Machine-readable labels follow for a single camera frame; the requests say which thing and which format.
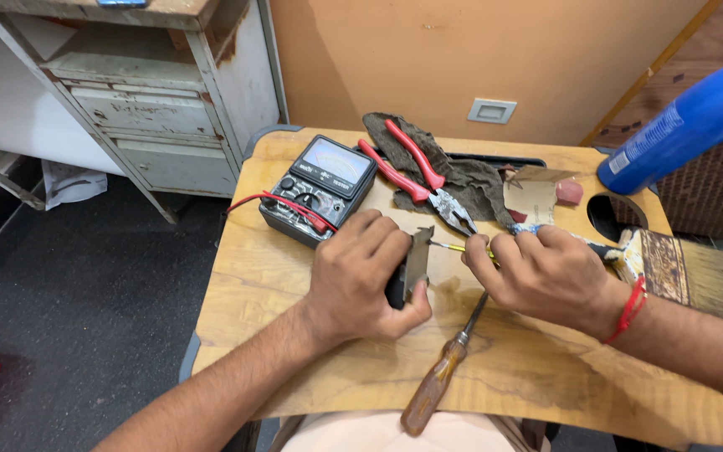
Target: blue bottle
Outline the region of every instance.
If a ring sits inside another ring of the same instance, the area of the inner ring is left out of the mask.
[[[723,141],[723,67],[688,88],[605,159],[598,178],[633,195]]]

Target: light switch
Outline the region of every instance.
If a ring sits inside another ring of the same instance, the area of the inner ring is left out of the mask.
[[[493,124],[506,124],[515,111],[517,102],[509,100],[479,99],[473,101],[473,107],[467,114],[469,121],[491,122]]]

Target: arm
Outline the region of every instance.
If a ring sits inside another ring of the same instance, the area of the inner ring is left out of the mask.
[[[348,339],[396,339],[422,324],[431,317],[425,282],[402,311],[390,308],[384,296],[410,245],[380,211],[351,217],[317,247],[305,297],[127,419],[95,451],[220,450],[280,385],[320,354]]]
[[[537,236],[500,234],[467,240],[463,262],[493,299],[514,311],[605,340],[615,331],[631,287],[568,232],[545,226]],[[613,347],[723,393],[723,320],[649,295]]]

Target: orange wall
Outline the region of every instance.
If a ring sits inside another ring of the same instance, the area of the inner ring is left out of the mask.
[[[291,122],[575,145],[706,0],[271,0]],[[507,125],[474,98],[517,101]]]

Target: wooden cabinet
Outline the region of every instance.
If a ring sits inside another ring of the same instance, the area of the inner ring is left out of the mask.
[[[266,0],[16,6],[0,3],[0,37],[170,222],[155,191],[232,197],[249,138],[286,118]],[[78,10],[87,22],[48,58],[7,16]]]

